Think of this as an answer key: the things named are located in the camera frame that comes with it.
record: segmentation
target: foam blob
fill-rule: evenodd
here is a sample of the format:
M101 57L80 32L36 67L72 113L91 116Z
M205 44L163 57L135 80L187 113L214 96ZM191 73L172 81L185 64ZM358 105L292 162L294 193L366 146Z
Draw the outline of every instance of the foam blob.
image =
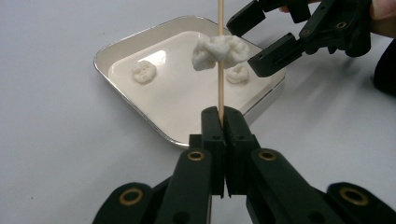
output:
M229 82L236 84L248 80L248 70L242 64L225 70Z
M246 61L248 51L248 45L235 35L203 37L192 52L192 66L196 71L202 71L224 61L224 68L227 69Z
M139 83L151 81L156 73L157 67L148 61L138 62L132 69L132 76L134 77L134 80Z

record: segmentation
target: metal tray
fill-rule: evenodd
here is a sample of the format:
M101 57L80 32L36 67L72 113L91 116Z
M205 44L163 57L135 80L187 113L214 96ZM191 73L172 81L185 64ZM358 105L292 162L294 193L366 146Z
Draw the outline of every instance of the metal tray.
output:
M101 49L94 66L161 136L186 148L189 135L201 132L201 111L218 103L217 68L196 72L191 64L198 38L217 35L217 31L213 21L180 17ZM261 51L247 44L251 56ZM132 68L141 60L157 67L156 77L147 84L132 78ZM248 63L244 66L249 70L248 82L232 84L225 79L224 101L251 123L281 92L286 71L257 77Z

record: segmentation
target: clamp jaw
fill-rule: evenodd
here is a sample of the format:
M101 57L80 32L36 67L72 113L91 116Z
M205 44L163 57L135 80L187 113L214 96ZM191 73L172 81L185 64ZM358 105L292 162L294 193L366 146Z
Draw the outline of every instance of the clamp jaw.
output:
M253 0L227 23L233 35L242 36L265 19L263 12L287 6L295 23L307 21L300 39L287 34L247 62L258 77L269 77L302 56L328 48L360 57L371 48L369 6L371 0L323 0L313 15L306 0Z
M396 213L361 187L311 187L277 151L261 148L243 115L225 107L202 112L202 134L190 135L173 175L155 188L130 183L114 190L93 224L210 223L211 196L246 195L253 223L396 223Z

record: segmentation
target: gray surface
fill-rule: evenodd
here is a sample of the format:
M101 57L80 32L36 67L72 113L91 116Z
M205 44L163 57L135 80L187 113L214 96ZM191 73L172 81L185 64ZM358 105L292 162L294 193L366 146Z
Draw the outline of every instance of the gray surface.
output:
M226 1L225 20L249 1ZM163 140L94 70L94 54L184 15L215 21L216 1L0 3L0 223L91 223L112 190L155 186L181 149ZM288 31L278 11L246 36ZM252 125L314 187L347 181L396 209L396 98L370 81L389 39L358 59L320 50L288 67L284 93ZM214 199L213 223L249 223L243 197Z

